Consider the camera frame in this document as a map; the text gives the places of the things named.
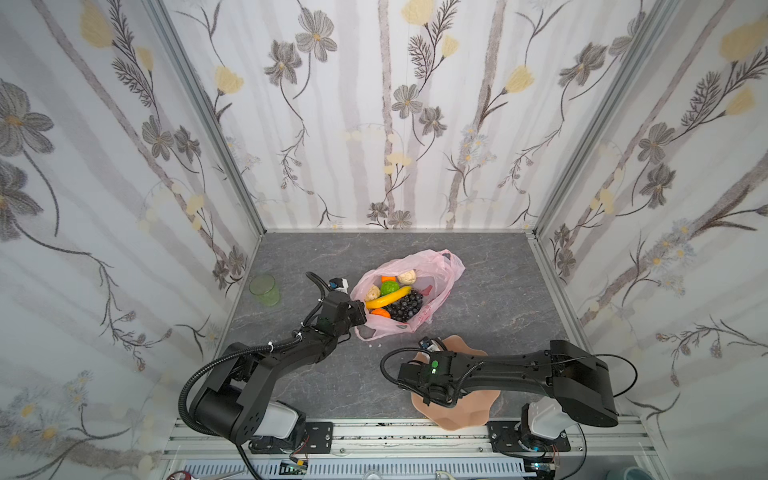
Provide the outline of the peach scalloped plate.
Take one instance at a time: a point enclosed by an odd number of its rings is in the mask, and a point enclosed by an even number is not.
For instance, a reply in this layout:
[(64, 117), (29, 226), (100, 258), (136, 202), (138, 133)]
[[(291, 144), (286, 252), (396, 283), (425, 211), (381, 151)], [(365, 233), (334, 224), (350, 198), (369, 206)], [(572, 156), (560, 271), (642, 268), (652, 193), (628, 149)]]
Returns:
[[(487, 356), (479, 349), (471, 348), (459, 335), (451, 335), (441, 339), (447, 350), (458, 353)], [(456, 431), (468, 427), (484, 426), (489, 418), (491, 407), (500, 397), (499, 390), (481, 390), (471, 392), (459, 399), (453, 408), (446, 408), (437, 404), (426, 405), (421, 397), (411, 393), (411, 403), (426, 418), (436, 423), (447, 431)]]

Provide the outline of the green fake lime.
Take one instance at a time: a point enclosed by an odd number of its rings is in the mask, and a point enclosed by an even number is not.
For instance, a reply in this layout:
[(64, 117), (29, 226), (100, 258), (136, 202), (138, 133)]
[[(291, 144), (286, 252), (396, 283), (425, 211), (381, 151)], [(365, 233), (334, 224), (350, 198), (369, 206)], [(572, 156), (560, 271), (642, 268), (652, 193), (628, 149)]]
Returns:
[(395, 293), (401, 288), (400, 284), (396, 280), (383, 281), (380, 287), (380, 294), (387, 296)]

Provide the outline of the pink plastic bag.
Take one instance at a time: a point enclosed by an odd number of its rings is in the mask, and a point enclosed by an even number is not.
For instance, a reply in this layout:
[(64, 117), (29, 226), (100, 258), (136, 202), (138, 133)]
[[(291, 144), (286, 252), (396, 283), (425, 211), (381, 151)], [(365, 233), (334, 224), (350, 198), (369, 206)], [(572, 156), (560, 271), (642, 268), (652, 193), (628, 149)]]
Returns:
[(358, 339), (373, 342), (388, 336), (411, 334), (421, 326), (430, 323), (435, 312), (445, 303), (452, 288), (463, 275), (465, 266), (456, 254), (448, 250), (423, 250), (389, 261), (366, 272), (352, 289), (351, 296), (365, 303), (364, 297), (372, 285), (380, 289), (382, 276), (397, 278), (398, 275), (409, 270), (416, 271), (418, 276), (416, 282), (413, 285), (401, 285), (398, 279), (397, 282), (401, 288), (411, 286), (412, 290), (417, 290), (423, 295), (424, 303), (421, 310), (407, 323), (401, 323), (371, 315), (371, 310), (365, 306), (367, 321), (363, 326), (355, 329)]

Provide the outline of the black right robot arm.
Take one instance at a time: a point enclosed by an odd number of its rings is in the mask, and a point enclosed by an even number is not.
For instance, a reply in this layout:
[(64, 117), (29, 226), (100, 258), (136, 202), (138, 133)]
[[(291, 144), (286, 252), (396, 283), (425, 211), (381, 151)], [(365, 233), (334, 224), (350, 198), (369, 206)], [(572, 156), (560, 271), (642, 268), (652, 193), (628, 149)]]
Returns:
[(487, 356), (449, 350), (437, 338), (419, 347), (384, 355), (384, 378), (422, 403), (457, 408), (478, 392), (523, 392), (541, 398), (522, 407), (520, 420), (507, 435), (503, 453), (566, 451), (559, 446), (572, 426), (614, 428), (619, 423), (609, 367), (603, 354), (591, 354), (566, 340), (528, 354)]

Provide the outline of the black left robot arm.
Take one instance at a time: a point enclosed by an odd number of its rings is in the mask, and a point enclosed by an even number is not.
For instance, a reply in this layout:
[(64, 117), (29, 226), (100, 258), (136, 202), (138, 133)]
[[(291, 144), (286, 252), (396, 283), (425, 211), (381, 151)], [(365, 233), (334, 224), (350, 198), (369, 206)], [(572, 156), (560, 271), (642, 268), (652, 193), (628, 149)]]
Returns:
[(325, 360), (366, 323), (364, 304), (345, 278), (306, 274), (320, 298), (288, 340), (262, 346), (230, 344), (183, 385), (178, 415), (190, 429), (241, 447), (257, 437), (297, 441), (303, 414), (272, 399), (278, 380)]

